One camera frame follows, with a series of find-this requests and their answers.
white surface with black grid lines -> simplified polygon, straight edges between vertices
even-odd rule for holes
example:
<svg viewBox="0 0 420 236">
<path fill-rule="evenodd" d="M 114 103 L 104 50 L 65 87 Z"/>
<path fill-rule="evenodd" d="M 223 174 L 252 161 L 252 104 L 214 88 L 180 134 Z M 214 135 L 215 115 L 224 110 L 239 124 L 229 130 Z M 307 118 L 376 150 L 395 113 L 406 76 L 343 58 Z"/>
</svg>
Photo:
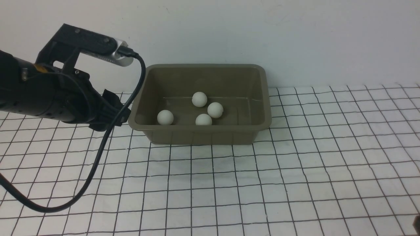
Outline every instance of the white surface with black grid lines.
<svg viewBox="0 0 420 236">
<path fill-rule="evenodd" d="M 249 146 L 153 145 L 116 127 L 70 209 L 34 212 L 1 188 L 0 235 L 415 234 L 418 85 L 269 93 L 272 125 Z M 0 113 L 0 171 L 36 203 L 60 205 L 84 183 L 101 137 Z"/>
</svg>

olive green bin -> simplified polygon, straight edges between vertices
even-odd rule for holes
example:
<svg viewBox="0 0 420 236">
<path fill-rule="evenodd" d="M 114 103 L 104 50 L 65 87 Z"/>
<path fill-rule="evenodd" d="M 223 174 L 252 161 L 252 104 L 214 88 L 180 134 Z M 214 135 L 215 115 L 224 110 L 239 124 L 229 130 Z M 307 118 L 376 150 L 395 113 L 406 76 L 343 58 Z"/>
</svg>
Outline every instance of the olive green bin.
<svg viewBox="0 0 420 236">
<path fill-rule="evenodd" d="M 192 95 L 203 92 L 207 104 L 195 107 Z M 223 115 L 211 126 L 195 125 L 207 106 L 219 102 Z M 161 110 L 174 115 L 170 126 L 157 122 Z M 161 64 L 149 66 L 129 117 L 132 129 L 154 144 L 252 144 L 271 124 L 265 71 L 250 64 Z"/>
</svg>

yellow label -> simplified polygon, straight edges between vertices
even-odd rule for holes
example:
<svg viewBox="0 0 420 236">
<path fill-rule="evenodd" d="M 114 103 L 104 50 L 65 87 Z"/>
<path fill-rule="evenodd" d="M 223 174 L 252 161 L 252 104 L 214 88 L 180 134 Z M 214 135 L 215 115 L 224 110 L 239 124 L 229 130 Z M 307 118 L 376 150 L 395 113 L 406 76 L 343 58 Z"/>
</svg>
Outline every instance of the yellow label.
<svg viewBox="0 0 420 236">
<path fill-rule="evenodd" d="M 37 71 L 41 72 L 41 73 L 47 73 L 47 69 L 45 69 L 45 67 L 34 64 L 35 68 L 37 69 Z"/>
</svg>

white ball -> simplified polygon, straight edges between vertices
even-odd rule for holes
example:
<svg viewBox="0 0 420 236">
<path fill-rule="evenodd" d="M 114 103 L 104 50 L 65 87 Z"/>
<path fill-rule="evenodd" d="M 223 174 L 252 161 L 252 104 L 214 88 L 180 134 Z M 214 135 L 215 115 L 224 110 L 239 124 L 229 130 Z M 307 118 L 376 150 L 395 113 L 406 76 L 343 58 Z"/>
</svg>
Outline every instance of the white ball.
<svg viewBox="0 0 420 236">
<path fill-rule="evenodd" d="M 207 113 L 211 118 L 219 118 L 223 114 L 223 106 L 218 102 L 212 102 L 207 107 Z"/>
<path fill-rule="evenodd" d="M 213 123 L 211 117 L 207 114 L 198 115 L 195 119 L 195 124 L 198 126 L 209 126 Z"/>
<path fill-rule="evenodd" d="M 207 96 L 203 92 L 196 92 L 192 96 L 192 104 L 198 108 L 202 108 L 207 103 Z"/>
<path fill-rule="evenodd" d="M 160 125 L 168 126 L 173 122 L 173 114 L 168 110 L 162 110 L 157 116 L 157 122 Z"/>
</svg>

white wall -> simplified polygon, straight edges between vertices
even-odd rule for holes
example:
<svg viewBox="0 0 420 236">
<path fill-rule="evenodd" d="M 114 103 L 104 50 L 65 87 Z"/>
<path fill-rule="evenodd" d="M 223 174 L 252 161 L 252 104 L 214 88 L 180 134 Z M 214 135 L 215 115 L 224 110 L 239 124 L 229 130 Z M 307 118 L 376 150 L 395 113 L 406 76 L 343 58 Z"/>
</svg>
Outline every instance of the white wall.
<svg viewBox="0 0 420 236">
<path fill-rule="evenodd" d="M 125 39 L 147 65 L 259 64 L 272 87 L 420 81 L 420 0 L 4 0 L 0 17 L 0 49 L 31 61 L 68 23 Z M 129 92 L 137 65 L 77 67 Z"/>
</svg>

